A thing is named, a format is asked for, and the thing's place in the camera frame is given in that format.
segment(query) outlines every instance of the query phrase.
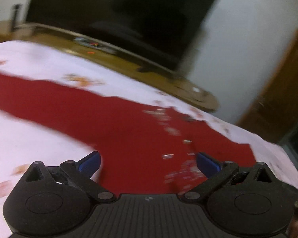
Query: black screen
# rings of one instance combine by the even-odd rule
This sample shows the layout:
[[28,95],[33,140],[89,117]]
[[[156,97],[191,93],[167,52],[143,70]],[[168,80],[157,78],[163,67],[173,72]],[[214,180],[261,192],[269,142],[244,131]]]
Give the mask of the black screen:
[[31,0],[28,22],[108,42],[171,70],[214,0]]

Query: wooden tv stand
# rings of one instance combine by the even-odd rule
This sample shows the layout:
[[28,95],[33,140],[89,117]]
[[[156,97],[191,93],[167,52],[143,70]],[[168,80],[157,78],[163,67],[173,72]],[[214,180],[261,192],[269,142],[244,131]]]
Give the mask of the wooden tv stand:
[[57,35],[55,31],[35,31],[30,26],[10,32],[10,22],[0,22],[0,43],[9,40],[24,40],[54,47],[58,50],[88,59],[137,81],[153,86],[205,112],[218,108],[217,99],[209,92],[184,78],[170,78],[163,72],[139,72],[140,65],[116,55],[88,48]]

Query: gray wall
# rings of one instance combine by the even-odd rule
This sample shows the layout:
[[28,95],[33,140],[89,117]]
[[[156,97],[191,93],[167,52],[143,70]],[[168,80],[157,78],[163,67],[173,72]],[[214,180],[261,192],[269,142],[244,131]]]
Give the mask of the gray wall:
[[[0,0],[0,20],[29,0]],[[298,0],[217,0],[194,45],[188,78],[212,92],[215,116],[235,123],[278,65],[298,27]]]

